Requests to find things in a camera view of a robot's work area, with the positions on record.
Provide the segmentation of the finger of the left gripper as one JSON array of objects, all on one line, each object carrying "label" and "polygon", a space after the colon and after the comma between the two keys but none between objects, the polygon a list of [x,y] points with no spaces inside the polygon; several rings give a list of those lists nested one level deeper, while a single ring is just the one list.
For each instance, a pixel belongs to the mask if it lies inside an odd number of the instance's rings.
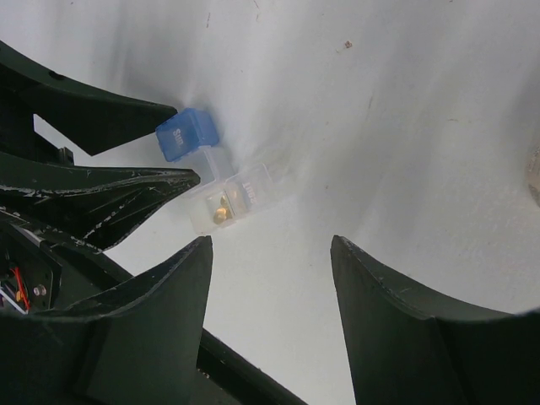
[{"label": "finger of the left gripper", "polygon": [[101,253],[200,182],[189,169],[53,165],[1,155],[1,220],[54,246]]},{"label": "finger of the left gripper", "polygon": [[94,156],[154,132],[170,105],[114,94],[42,66],[1,44],[1,94]]}]

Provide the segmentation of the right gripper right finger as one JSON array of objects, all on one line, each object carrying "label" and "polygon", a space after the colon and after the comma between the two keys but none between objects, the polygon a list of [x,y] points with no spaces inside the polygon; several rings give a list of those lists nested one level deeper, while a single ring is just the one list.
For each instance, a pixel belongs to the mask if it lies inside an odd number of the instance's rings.
[{"label": "right gripper right finger", "polygon": [[357,403],[538,403],[538,310],[452,298],[339,235],[331,262]]}]

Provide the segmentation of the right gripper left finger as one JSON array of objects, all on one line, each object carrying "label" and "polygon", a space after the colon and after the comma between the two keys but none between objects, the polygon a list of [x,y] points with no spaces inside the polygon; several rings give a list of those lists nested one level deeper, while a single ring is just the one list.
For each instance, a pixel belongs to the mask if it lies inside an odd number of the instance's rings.
[{"label": "right gripper left finger", "polygon": [[189,403],[212,264],[199,237],[66,309],[2,314],[2,403]]}]

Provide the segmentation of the clear pill bottle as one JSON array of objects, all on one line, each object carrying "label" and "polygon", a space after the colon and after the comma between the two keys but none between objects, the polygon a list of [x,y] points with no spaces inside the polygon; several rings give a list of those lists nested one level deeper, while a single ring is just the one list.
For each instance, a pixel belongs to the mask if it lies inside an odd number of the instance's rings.
[{"label": "clear pill bottle", "polygon": [[526,183],[533,198],[539,200],[539,142],[534,143],[527,155]]}]

